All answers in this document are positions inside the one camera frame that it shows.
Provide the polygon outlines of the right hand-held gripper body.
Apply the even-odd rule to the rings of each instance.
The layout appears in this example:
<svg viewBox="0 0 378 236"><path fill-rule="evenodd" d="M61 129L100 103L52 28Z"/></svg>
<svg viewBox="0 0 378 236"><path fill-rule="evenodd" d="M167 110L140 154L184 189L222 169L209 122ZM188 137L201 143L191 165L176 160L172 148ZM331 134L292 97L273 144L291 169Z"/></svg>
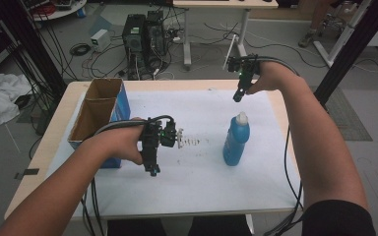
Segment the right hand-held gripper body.
<svg viewBox="0 0 378 236"><path fill-rule="evenodd" d="M236 72L238 74L238 80L241 83L251 83L253 76L259 71L259 56L257 54L239 57L231 56L232 47L237 39L238 36L235 34L232 37L222 68L227 69L229 72Z"/></svg>

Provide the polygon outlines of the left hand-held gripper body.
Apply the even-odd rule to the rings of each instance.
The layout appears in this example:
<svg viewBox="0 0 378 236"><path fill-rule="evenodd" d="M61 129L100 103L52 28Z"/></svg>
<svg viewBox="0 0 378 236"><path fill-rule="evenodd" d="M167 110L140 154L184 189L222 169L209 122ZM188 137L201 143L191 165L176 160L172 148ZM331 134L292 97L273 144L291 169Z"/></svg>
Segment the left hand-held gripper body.
<svg viewBox="0 0 378 236"><path fill-rule="evenodd" d="M140 136L143 162L156 163L159 146L173 148L178 144L181 147L182 137L183 130L176 128L176 122L171 116L149 118Z"/></svg>

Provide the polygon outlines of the blue bottle with white cap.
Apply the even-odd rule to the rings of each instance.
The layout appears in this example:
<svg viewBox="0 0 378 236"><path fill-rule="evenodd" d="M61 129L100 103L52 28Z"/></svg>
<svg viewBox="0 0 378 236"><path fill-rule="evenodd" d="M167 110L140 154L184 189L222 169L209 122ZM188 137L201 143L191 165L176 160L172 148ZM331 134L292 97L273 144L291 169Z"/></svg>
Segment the blue bottle with white cap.
<svg viewBox="0 0 378 236"><path fill-rule="evenodd" d="M222 149L223 160L228 166L236 166L239 163L249 138L250 126L248 117L245 112L240 112L230 121Z"/></svg>

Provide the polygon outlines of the blue cardboard box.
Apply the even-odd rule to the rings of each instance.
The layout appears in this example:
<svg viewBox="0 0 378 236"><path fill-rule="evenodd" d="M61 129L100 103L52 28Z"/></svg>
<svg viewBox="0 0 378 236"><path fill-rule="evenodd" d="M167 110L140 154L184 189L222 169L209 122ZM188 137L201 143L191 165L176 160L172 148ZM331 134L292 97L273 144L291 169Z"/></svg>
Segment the blue cardboard box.
<svg viewBox="0 0 378 236"><path fill-rule="evenodd" d="M108 139L100 139L99 129L118 121L130 120L130 105L122 79L93 79L74 119L67 142L73 153L88 139L96 136L95 144L106 150Z"/></svg>

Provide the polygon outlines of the person's left hand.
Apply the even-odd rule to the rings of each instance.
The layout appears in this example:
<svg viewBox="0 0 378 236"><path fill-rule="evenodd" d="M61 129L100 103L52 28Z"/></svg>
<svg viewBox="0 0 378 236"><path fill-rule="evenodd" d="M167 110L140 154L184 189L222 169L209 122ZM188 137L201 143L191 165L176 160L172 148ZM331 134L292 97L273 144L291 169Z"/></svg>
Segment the person's left hand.
<svg viewBox="0 0 378 236"><path fill-rule="evenodd" d="M134 124L130 127L107 131L109 155L141 165L143 158L138 150L137 142L142 134L143 128L144 126L141 124Z"/></svg>

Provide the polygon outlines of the person's right hand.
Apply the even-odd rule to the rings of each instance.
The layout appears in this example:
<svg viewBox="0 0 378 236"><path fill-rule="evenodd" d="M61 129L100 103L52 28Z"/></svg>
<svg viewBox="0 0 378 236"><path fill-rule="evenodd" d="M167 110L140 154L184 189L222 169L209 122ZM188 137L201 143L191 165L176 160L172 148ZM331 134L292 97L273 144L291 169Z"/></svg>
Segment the person's right hand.
<svg viewBox="0 0 378 236"><path fill-rule="evenodd" d="M262 90L280 89L287 79L296 77L291 69L277 62L261 62L259 69L259 79L247 90L247 94L254 94Z"/></svg>

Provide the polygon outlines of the white table mat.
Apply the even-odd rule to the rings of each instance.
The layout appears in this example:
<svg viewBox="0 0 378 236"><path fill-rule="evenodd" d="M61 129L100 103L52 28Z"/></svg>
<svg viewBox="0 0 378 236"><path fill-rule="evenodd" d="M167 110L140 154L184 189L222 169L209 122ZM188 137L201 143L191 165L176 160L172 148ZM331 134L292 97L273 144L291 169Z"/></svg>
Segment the white table mat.
<svg viewBox="0 0 378 236"><path fill-rule="evenodd" d="M234 102L228 89L131 91L133 116L170 115L183 130L181 147L160 147L160 173L153 177L129 161L95 176L89 212L103 218L289 210L299 177L285 153L285 124L269 95L259 92ZM240 162L228 166L222 149L232 117L245 112L250 138Z"/></svg>

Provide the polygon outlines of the person's dark trousers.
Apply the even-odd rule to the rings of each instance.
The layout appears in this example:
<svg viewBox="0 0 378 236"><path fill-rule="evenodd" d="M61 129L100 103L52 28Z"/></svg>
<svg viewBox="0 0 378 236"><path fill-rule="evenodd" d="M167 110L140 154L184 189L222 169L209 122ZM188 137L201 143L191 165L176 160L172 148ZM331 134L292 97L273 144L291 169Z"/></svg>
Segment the person's dark trousers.
<svg viewBox="0 0 378 236"><path fill-rule="evenodd" d="M119 219L107 222L107 236L169 236L159 218ZM194 216L185 236L252 236L246 217Z"/></svg>

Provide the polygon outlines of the wooden desk with white legs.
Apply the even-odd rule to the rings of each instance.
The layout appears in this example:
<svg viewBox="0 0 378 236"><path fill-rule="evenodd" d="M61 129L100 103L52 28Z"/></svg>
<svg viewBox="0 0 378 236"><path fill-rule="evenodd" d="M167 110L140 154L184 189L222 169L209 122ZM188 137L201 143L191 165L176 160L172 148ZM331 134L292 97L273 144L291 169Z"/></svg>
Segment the wooden desk with white legs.
<svg viewBox="0 0 378 236"><path fill-rule="evenodd" d="M240 56L246 56L244 39L247 31L250 12L253 9L277 9L276 0L173 0L173 6L184 10L184 36L183 36L183 67L187 70L192 66L191 43L189 39L189 10L193 8L230 8L240 9L241 28L234 37L236 48Z"/></svg>

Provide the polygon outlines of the black computer tower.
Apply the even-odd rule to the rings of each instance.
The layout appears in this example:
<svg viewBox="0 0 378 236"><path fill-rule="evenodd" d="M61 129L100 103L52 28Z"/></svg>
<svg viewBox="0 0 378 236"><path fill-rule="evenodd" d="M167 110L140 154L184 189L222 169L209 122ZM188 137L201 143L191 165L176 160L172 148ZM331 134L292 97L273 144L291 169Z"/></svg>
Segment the black computer tower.
<svg viewBox="0 0 378 236"><path fill-rule="evenodd" d="M128 52L144 53L146 51L145 20L143 14L130 14L127 16L122 39Z"/></svg>
<svg viewBox="0 0 378 236"><path fill-rule="evenodd" d="M149 11L145 19L145 61L149 65L149 60L155 56L163 56L165 49L165 34L163 27L163 10Z"/></svg>

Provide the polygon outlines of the grey floor mat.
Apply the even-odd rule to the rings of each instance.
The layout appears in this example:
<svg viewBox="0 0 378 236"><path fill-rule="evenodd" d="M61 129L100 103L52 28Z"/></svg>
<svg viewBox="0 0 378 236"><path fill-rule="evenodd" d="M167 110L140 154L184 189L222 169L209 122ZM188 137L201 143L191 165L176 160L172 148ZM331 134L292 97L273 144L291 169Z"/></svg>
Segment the grey floor mat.
<svg viewBox="0 0 378 236"><path fill-rule="evenodd" d="M334 90L324 108L346 141L372 142L371 136L340 88Z"/></svg>

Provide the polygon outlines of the small white device box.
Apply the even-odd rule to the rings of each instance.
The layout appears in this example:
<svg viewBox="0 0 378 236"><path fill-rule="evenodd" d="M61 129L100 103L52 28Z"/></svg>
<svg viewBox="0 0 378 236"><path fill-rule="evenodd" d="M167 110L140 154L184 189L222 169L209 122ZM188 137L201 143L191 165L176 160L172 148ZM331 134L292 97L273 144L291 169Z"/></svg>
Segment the small white device box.
<svg viewBox="0 0 378 236"><path fill-rule="evenodd" d="M102 52L105 50L111 44L108 30L100 29L91 37L91 42L96 52Z"/></svg>

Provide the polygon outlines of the round white table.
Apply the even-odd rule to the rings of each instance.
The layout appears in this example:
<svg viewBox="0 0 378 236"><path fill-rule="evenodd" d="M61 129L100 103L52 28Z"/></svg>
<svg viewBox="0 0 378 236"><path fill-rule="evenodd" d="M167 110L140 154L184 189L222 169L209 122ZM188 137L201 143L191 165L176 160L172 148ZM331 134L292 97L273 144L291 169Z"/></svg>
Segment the round white table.
<svg viewBox="0 0 378 236"><path fill-rule="evenodd" d="M38 21L49 21L54 19L59 19L71 14L77 14L78 12L82 11L85 5L87 4L87 0L77 0L73 1L71 5L70 10L58 10L56 9L52 14L50 15L37 15L33 14L32 18L38 22Z"/></svg>

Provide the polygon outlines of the person's black sleeve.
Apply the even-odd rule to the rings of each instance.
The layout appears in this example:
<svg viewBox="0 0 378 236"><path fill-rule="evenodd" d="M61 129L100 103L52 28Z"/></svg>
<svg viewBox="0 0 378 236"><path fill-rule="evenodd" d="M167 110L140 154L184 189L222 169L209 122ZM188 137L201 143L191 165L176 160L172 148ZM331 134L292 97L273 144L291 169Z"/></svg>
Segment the person's black sleeve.
<svg viewBox="0 0 378 236"><path fill-rule="evenodd" d="M326 200L302 215L302 236L376 236L372 217L357 204Z"/></svg>

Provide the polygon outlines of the white desk frame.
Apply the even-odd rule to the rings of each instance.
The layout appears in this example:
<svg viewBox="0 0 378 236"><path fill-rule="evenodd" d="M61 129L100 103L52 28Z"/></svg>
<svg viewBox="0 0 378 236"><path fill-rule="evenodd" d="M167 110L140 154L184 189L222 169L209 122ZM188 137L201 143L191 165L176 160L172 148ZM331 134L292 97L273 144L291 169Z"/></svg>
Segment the white desk frame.
<svg viewBox="0 0 378 236"><path fill-rule="evenodd" d="M327 51L320 41L315 40L314 46L326 62L331 67L340 51L346 46L348 39L354 32L357 24L371 6L372 0L338 0L332 4L334 11L328 13L322 21L317 34L321 36L325 29L334 28L338 30L337 42L330 51ZM372 37L368 46L378 48L378 31Z"/></svg>

